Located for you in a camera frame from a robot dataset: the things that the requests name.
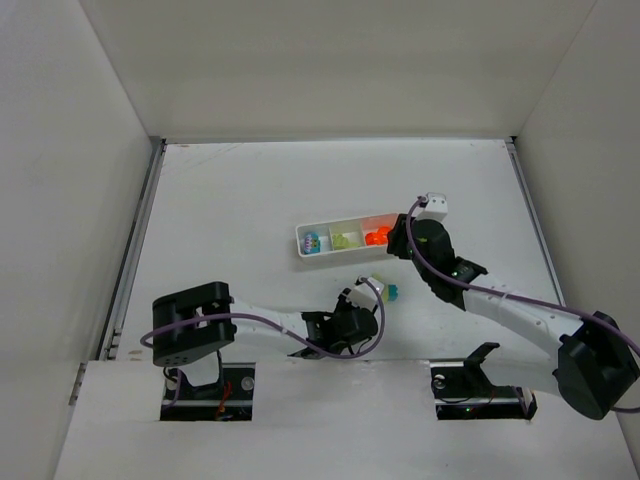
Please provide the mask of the orange lego pieces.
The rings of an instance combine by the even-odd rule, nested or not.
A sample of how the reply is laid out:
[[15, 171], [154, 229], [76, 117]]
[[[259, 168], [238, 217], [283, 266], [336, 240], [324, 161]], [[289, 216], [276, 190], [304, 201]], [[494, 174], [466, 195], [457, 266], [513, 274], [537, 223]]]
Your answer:
[[376, 240], [374, 238], [375, 232], [368, 232], [365, 235], [365, 244], [367, 246], [380, 246], [380, 245], [386, 245], [386, 244], [377, 244]]

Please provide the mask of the orange round lego dish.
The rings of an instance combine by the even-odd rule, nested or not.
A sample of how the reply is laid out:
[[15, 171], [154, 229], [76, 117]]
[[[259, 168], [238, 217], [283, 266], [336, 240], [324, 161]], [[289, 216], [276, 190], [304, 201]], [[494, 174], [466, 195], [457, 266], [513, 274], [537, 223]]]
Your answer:
[[391, 231], [390, 227], [380, 227], [374, 235], [377, 244], [387, 244], [388, 243], [388, 235]]

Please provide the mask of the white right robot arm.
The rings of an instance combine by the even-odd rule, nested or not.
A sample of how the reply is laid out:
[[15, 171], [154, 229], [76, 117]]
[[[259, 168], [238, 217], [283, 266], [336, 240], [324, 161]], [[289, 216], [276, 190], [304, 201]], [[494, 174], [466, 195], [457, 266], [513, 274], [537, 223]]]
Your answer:
[[519, 401], [534, 412], [527, 390], [562, 398], [592, 420], [623, 412], [619, 401], [639, 379], [639, 347], [602, 312], [580, 313], [508, 291], [488, 270], [458, 256], [444, 225], [433, 218], [398, 216], [388, 234], [389, 254], [413, 263], [421, 280], [442, 302], [496, 322], [546, 354], [540, 363], [499, 362], [497, 342], [432, 368], [431, 388], [443, 407], [479, 399]]

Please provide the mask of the teal frog lego brick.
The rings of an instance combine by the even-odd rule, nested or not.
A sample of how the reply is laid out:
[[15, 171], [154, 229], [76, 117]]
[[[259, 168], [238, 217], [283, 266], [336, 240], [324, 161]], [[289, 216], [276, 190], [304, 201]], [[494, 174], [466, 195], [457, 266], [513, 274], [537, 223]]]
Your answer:
[[302, 253], [313, 255], [321, 252], [321, 240], [316, 232], [308, 232], [304, 235], [302, 242]]

